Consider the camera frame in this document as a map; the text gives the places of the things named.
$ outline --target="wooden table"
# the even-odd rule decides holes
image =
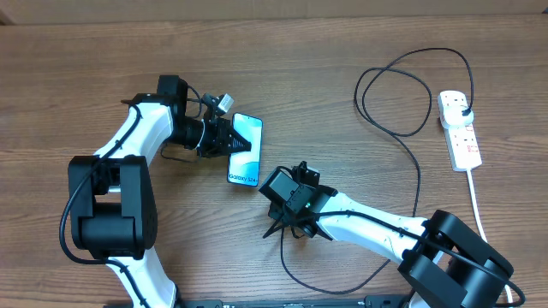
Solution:
[[[487,237],[514,265],[527,306],[545,307],[546,29],[545,15],[0,27],[0,306],[128,300],[106,267],[71,263],[57,230],[70,159],[103,146],[127,116],[118,102],[154,92],[160,74],[179,74],[202,93],[228,92],[233,112],[264,120],[261,180],[277,165],[306,160],[323,184],[410,215],[414,166],[393,139],[359,117],[352,94],[365,69],[406,51],[445,46],[466,55],[474,72],[474,125],[484,160],[474,177]],[[397,67],[423,78],[434,96],[446,89],[469,94],[466,69],[448,52],[411,56]],[[426,91],[411,79],[387,74],[368,95],[375,119],[397,131],[418,127],[426,113]],[[434,105],[424,129],[405,139],[422,167],[418,215],[447,210],[475,230],[466,176],[450,167],[437,113]],[[193,155],[175,147],[170,154]],[[291,281],[280,264],[279,235],[261,239],[271,224],[269,203],[256,189],[228,184],[226,167],[226,157],[198,164],[157,157],[150,167],[159,215],[155,246],[185,299],[408,292],[394,264],[345,296]],[[285,245],[298,277],[334,290],[357,285],[383,262],[358,246],[321,238]]]

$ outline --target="wall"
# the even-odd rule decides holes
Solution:
[[[0,0],[6,24],[539,14],[547,0]]]

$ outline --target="smartphone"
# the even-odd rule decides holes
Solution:
[[[263,121],[259,118],[235,113],[232,127],[243,138],[251,142],[251,151],[230,154],[229,183],[256,187],[259,184],[260,146],[263,136]]]

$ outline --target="electrical socket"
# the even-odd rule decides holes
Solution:
[[[462,112],[468,108],[466,95],[459,91],[443,91],[438,95],[439,119],[445,129],[470,125],[474,121],[474,112],[468,115]]]
[[[444,129],[447,150],[454,171],[474,169],[482,164],[478,140],[472,124]]]

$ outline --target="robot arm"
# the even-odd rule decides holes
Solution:
[[[199,103],[207,111],[199,121],[185,115],[187,93],[187,83],[178,76],[160,76],[157,93],[122,101],[130,105],[128,118],[105,146],[92,156],[74,157],[68,166],[73,241],[114,270],[133,307],[181,305],[153,247],[158,218],[148,166],[158,147],[170,142],[196,149],[202,157],[251,149],[230,121],[221,118],[234,102],[228,94],[202,97]],[[120,193],[121,202],[97,202],[95,196],[106,193]]]
[[[437,210],[429,220],[391,215],[320,185],[319,172],[306,162],[287,169],[291,177],[282,169],[286,168],[272,172],[259,189],[271,201],[269,217],[309,237],[345,240],[399,264],[398,271],[420,296],[409,307],[493,307],[514,272],[504,257],[450,213]],[[265,236],[276,229],[273,225]],[[437,266],[442,251],[427,242],[448,253],[456,248],[461,256],[505,279],[460,258],[452,258],[442,270]]]

